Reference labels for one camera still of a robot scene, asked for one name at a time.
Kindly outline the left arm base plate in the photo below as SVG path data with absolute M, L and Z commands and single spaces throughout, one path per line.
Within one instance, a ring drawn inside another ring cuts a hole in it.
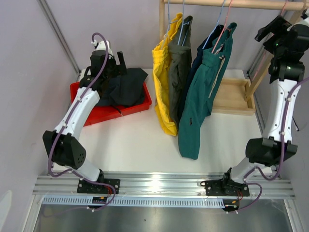
M 113 194 L 113 190 L 111 189 L 111 186 L 113 186 L 115 189 L 115 194 L 118 194 L 120 188 L 120 182 L 121 182 L 120 179 L 106 178 L 104 183 L 109 186 L 103 186 L 98 184 L 92 184 L 84 180 L 79 180 L 77 186 L 77 193 Z

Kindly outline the pink hanger of teal shorts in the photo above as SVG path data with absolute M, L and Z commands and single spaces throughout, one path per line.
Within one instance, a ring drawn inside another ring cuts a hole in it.
M 220 32 L 220 34 L 219 34 L 219 36 L 218 36 L 218 38 L 217 38 L 217 40 L 216 40 L 215 45 L 213 45 L 213 47 L 212 47 L 212 51 L 211 51 L 212 54 L 215 53 L 216 47 L 217 47 L 217 45 L 218 45 L 218 43 L 219 43 L 219 41 L 220 41 L 220 39 L 221 39 L 223 33 L 224 33 L 226 30 L 227 30 L 227 31 L 230 31 L 230 30 L 231 30 L 231 27 L 227 25 L 227 22 L 228 22 L 228 17 L 229 17 L 229 14 L 230 14 L 230 9 L 231 9 L 232 3 L 233 3 L 232 0 L 230 0 L 229 3 L 228 3 L 228 10 L 227 10 L 227 13 L 226 13 L 226 16 L 225 16 L 224 25 L 223 25 L 223 28 L 222 28 L 222 30 L 221 30 L 221 32 Z

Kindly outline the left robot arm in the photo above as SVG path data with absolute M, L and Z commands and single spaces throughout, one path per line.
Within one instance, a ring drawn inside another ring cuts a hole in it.
M 93 193 L 104 190 L 104 172 L 86 158 L 79 138 L 88 116 L 109 87 L 109 81 L 127 73 L 123 53 L 117 52 L 119 64 L 112 54 L 96 50 L 90 57 L 73 103 L 61 122 L 45 131 L 42 139 L 48 155 L 48 171 L 53 177 L 73 172 L 88 182 Z

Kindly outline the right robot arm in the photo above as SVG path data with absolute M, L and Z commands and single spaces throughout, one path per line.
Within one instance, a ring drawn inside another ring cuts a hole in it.
M 273 55 L 268 73 L 270 74 L 271 100 L 267 123 L 261 138 L 250 139 L 245 149 L 245 158 L 224 173 L 220 183 L 221 191 L 231 195 L 247 187 L 246 180 L 262 168 L 277 165 L 276 174 L 281 172 L 283 162 L 297 152 L 292 143 L 292 119 L 295 101 L 304 78 L 305 66 L 300 61 L 309 48 L 309 11 L 304 10 L 301 20 L 290 23 L 277 16 L 268 25 L 259 29 L 255 40 L 261 41 L 268 34 L 273 35 L 263 42 L 264 49 Z

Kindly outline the navy blue shorts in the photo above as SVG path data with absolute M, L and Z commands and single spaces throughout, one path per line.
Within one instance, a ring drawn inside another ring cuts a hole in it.
M 187 97 L 187 94 L 188 94 L 189 87 L 190 87 L 190 85 L 193 81 L 193 78 L 194 78 L 194 75 L 195 75 L 197 69 L 199 68 L 199 66 L 202 63 L 203 51 L 205 49 L 212 48 L 212 42 L 216 38 L 219 37 L 223 28 L 224 28 L 223 25 L 216 26 L 214 31 L 212 31 L 211 34 L 197 48 L 197 56 L 192 63 L 191 69 L 189 71 L 189 74 L 187 76 L 187 80 L 186 80 L 186 83 L 185 83 L 185 86 L 184 86 L 184 89 L 183 89 L 183 93 L 181 95 L 181 99 L 180 99 L 180 103 L 179 103 L 179 107 L 178 107 L 178 118 L 179 119 L 181 119 L 183 111 L 184 111 L 185 101 L 186 101 L 186 97 Z

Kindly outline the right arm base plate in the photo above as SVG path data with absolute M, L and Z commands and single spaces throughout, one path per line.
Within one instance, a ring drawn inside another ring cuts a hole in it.
M 208 180 L 201 181 L 200 185 L 204 187 L 207 196 L 249 197 L 250 195 L 248 185 L 235 181 Z

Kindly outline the teal green shorts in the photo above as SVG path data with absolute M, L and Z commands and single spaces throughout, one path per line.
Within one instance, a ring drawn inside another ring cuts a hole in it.
M 229 63 L 233 33 L 237 28 L 230 23 L 212 54 L 212 48 L 203 51 L 202 63 L 189 87 L 185 107 L 178 127 L 178 147 L 183 158 L 197 160 L 200 150 L 200 129 L 204 119 L 211 115 L 214 99 Z

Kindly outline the dark grey shorts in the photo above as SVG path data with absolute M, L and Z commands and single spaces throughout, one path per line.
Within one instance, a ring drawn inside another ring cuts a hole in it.
M 132 107 L 143 103 L 143 83 L 148 76 L 142 68 L 128 68 L 126 75 L 110 80 L 108 89 L 96 104 L 97 107 Z

